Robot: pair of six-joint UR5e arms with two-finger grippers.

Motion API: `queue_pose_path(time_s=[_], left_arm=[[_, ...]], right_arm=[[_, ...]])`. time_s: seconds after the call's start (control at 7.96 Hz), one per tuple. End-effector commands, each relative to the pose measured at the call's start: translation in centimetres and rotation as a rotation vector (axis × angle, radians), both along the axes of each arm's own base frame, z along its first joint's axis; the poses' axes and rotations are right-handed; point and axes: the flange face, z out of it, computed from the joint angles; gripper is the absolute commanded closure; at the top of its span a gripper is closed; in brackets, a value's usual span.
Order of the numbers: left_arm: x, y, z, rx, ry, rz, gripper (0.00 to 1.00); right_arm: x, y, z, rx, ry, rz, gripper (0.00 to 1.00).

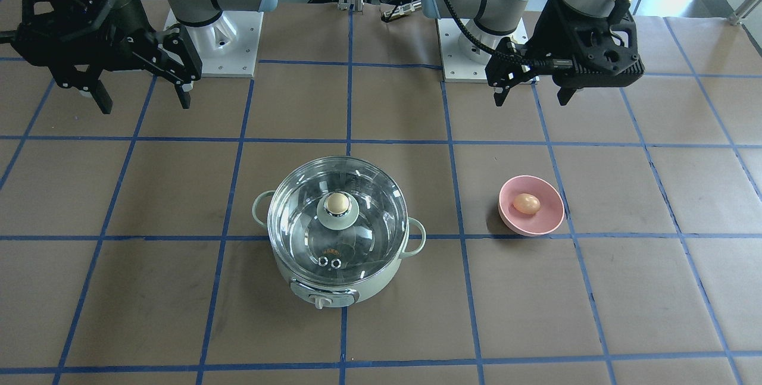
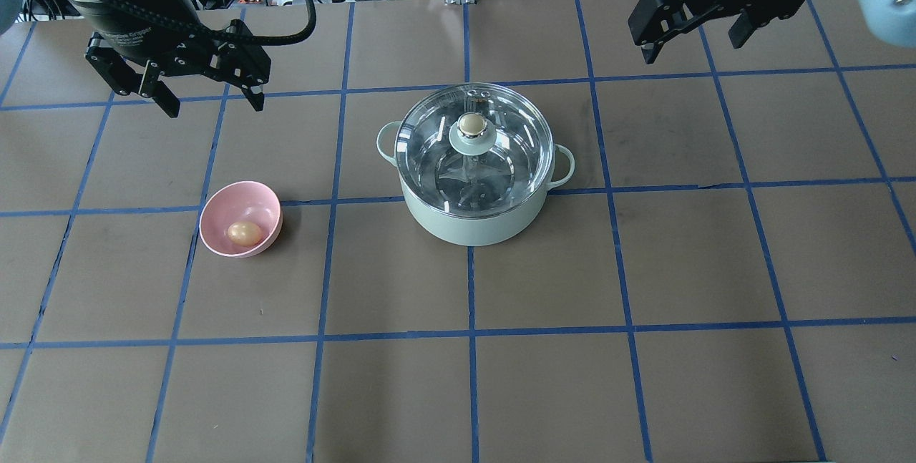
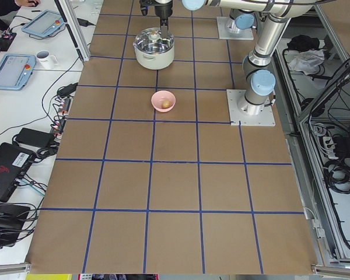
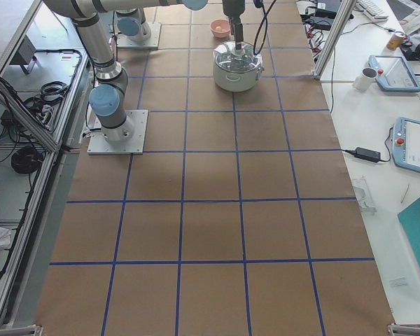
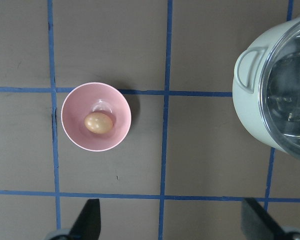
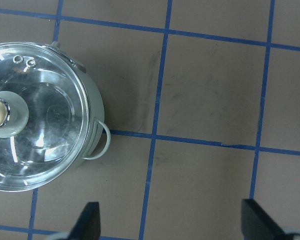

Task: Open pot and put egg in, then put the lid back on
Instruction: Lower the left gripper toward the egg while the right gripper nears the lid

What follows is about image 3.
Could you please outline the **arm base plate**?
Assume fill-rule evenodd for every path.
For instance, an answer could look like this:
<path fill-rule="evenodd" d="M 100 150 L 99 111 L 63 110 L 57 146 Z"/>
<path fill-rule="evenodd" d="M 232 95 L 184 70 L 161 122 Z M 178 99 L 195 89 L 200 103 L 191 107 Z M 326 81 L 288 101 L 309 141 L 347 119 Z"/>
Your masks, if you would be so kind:
<path fill-rule="evenodd" d="M 217 17 L 219 39 L 224 40 L 253 40 L 252 27 L 254 16 L 252 14 L 240 15 L 235 19 L 230 17 Z"/>
<path fill-rule="evenodd" d="M 245 99 L 246 90 L 227 89 L 231 125 L 274 127 L 275 119 L 269 96 L 263 104 L 253 105 Z"/>

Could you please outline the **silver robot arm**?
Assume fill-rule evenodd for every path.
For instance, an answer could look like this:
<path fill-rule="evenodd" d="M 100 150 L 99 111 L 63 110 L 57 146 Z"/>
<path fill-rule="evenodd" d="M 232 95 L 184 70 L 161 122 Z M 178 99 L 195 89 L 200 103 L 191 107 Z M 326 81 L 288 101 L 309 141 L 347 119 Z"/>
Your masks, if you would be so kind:
<path fill-rule="evenodd" d="M 139 1 L 143 16 L 148 14 L 148 7 L 155 7 L 155 15 L 160 19 L 160 31 L 164 39 L 170 37 L 169 17 L 173 13 L 173 1 Z M 256 17 L 254 12 L 241 9 L 231 9 L 228 17 L 217 17 L 219 38 L 228 40 L 253 40 L 251 29 L 254 28 Z"/>
<path fill-rule="evenodd" d="M 268 96 L 273 92 L 276 80 L 266 69 L 291 18 L 306 13 L 314 1 L 183 1 L 183 6 L 196 11 L 203 6 L 220 6 L 222 8 L 244 11 L 265 12 L 267 18 L 258 35 L 254 49 L 245 57 L 243 71 L 248 88 L 237 102 L 239 110 L 250 116 L 259 115 Z"/>

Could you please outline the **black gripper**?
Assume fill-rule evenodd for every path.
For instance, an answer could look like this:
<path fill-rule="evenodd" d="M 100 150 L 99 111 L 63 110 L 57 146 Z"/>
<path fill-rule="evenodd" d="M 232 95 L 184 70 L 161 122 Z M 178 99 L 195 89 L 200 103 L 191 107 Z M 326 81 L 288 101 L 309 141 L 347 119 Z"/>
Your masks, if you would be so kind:
<path fill-rule="evenodd" d="M 166 39 L 169 36 L 168 18 L 173 13 L 172 0 L 139 0 L 140 10 L 143 16 L 148 14 L 149 6 L 155 7 L 155 15 L 160 17 L 160 30 L 162 38 Z"/>

